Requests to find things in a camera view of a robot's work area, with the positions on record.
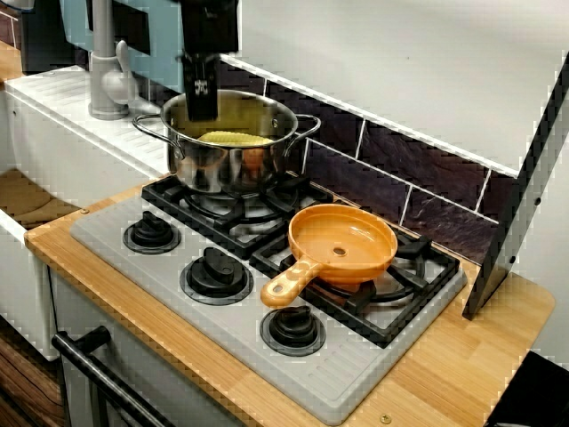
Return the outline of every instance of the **dark tile backsplash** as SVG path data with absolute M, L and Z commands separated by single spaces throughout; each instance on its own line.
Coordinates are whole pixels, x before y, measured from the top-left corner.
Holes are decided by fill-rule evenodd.
M 480 204 L 480 213 L 498 221 L 504 206 L 508 202 L 514 178 L 492 171 L 486 184 L 484 197 Z
M 360 158 L 370 165 L 474 209 L 487 170 L 462 157 L 367 123 Z
M 265 79 L 222 62 L 220 64 L 220 87 L 262 95 L 265 90 Z
M 267 96 L 283 103 L 296 114 L 318 117 L 322 120 L 322 126 L 312 138 L 349 156 L 356 155 L 364 122 L 361 117 L 272 82 L 267 84 Z
M 89 53 L 85 49 L 76 47 L 75 49 L 75 64 L 79 67 L 89 71 Z
M 399 222 L 407 185 L 314 142 L 309 145 L 306 174 L 317 184 L 392 222 Z
M 77 49 L 76 60 L 78 65 L 87 68 L 85 51 Z M 149 101 L 160 107 L 178 95 L 160 82 L 140 76 L 137 81 L 140 95 L 145 99 L 149 95 Z M 486 217 L 483 218 L 470 211 L 477 208 L 488 172 L 485 167 L 364 122 L 361 117 L 276 83 L 268 81 L 265 85 L 264 78 L 224 62 L 220 65 L 220 86 L 256 94 L 263 94 L 266 87 L 266 96 L 282 102 L 296 114 L 310 114 L 322 120 L 320 131 L 311 137 L 317 142 L 303 141 L 293 149 L 288 162 L 290 170 L 302 171 L 308 144 L 305 173 L 312 181 L 395 223 L 402 219 L 409 189 L 413 187 L 403 225 L 475 262 L 484 259 L 497 227 L 488 218 L 498 220 L 514 181 L 512 178 L 491 173 L 479 207 L 479 212 Z M 301 120 L 299 131 L 311 126 L 310 120 Z M 362 141 L 358 151 L 360 134 Z M 344 154 L 350 157 L 358 154 L 359 161 Z
M 2 14 L 0 14 L 0 41 L 12 47 L 14 46 L 12 19 Z
M 162 86 L 159 82 L 154 82 L 149 80 L 150 84 L 150 102 L 154 102 L 158 107 L 164 106 L 164 104 L 172 99 L 174 96 L 178 96 L 179 93 L 173 91 L 172 89 Z
M 485 258 L 497 227 L 419 189 L 411 193 L 403 225 L 478 263 Z

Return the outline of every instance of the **toy frying pan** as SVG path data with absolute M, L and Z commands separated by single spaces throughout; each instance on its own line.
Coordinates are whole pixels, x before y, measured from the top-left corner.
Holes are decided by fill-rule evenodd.
M 397 238 L 379 217 L 351 206 L 323 204 L 294 215 L 288 241 L 297 262 L 261 290 L 274 309 L 289 305 L 313 278 L 355 292 L 393 261 Z

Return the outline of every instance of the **wooden countertop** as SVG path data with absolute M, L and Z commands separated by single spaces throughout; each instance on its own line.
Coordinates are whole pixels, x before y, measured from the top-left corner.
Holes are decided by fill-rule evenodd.
M 89 207 L 92 213 L 140 188 Z M 69 235 L 75 212 L 26 234 L 27 247 L 149 348 L 247 425 L 323 425 Z M 469 284 L 350 415 L 344 426 L 476 426 L 484 423 L 545 324 L 555 301 L 510 276 L 475 320 L 461 316 Z
M 4 89 L 6 80 L 22 76 L 20 51 L 0 42 L 0 91 Z

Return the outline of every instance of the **black knob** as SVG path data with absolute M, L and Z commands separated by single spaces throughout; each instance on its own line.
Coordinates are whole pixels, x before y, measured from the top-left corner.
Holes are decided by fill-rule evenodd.
M 205 271 L 221 283 L 229 284 L 233 281 L 235 261 L 214 247 L 208 247 L 204 250 Z
M 156 217 L 150 211 L 142 214 L 142 219 L 134 224 L 132 241 L 143 247 L 159 247 L 172 242 L 173 231 L 170 224 Z
M 243 264 L 214 247 L 204 250 L 204 256 L 188 270 L 186 280 L 196 292 L 212 298 L 238 294 L 247 285 Z
M 277 342 L 294 348 L 308 347 L 318 336 L 317 320 L 306 306 L 279 310 L 268 330 Z

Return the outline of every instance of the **gray faucet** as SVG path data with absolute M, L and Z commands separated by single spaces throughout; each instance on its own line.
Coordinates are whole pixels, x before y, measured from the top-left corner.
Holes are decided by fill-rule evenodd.
M 138 90 L 121 40 L 115 49 L 112 0 L 92 0 L 93 52 L 91 54 L 91 103 L 89 114 L 100 120 L 128 115 L 128 103 Z

